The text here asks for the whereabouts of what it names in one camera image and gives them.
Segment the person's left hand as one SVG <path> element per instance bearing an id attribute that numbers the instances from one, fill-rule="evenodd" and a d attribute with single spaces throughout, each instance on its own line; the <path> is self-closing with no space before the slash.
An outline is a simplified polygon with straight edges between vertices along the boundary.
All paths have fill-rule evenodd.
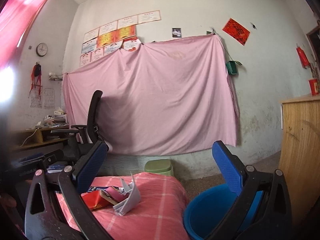
<path id="1" fill-rule="evenodd" d="M 0 201 L 3 207 L 15 208 L 17 205 L 16 200 L 8 194 L 1 195 Z"/>

